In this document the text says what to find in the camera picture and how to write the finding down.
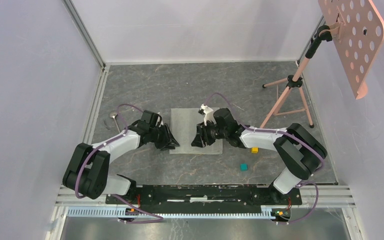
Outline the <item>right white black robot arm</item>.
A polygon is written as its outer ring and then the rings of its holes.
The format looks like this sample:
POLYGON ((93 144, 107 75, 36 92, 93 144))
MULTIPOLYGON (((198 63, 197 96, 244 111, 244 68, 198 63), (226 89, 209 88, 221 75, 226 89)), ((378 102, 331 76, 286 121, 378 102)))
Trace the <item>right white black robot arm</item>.
POLYGON ((213 110, 203 104, 198 112, 203 115, 203 122, 197 124, 191 146, 205 148, 217 140, 226 140, 235 148, 258 148, 279 154, 285 169, 268 191, 275 204, 286 201, 289 192, 321 168, 328 155, 326 148, 298 123, 265 129, 239 124, 228 108, 213 110))

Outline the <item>grey cloth napkin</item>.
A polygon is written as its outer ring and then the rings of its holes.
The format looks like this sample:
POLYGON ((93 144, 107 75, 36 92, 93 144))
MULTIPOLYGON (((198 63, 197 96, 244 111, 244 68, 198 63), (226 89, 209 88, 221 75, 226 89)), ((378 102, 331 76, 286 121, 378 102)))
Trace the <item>grey cloth napkin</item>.
POLYGON ((196 125, 203 122, 204 117, 198 113, 197 108, 172 108, 170 115, 170 130, 179 143, 179 147, 169 150, 170 155, 221 155, 223 142, 216 140, 204 148, 191 146, 196 136, 196 125))

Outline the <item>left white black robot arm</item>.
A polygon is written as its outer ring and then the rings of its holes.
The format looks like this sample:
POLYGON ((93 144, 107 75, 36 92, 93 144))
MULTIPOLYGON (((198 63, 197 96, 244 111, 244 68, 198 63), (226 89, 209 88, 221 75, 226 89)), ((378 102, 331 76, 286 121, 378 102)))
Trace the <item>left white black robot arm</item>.
POLYGON ((116 194, 125 204, 133 203, 137 190, 135 181, 122 176, 110 176, 110 164, 122 155, 148 143, 161 151, 179 147, 167 123, 149 110, 121 133, 99 143, 78 144, 62 178, 64 187, 74 191, 77 198, 97 199, 102 195, 116 194))

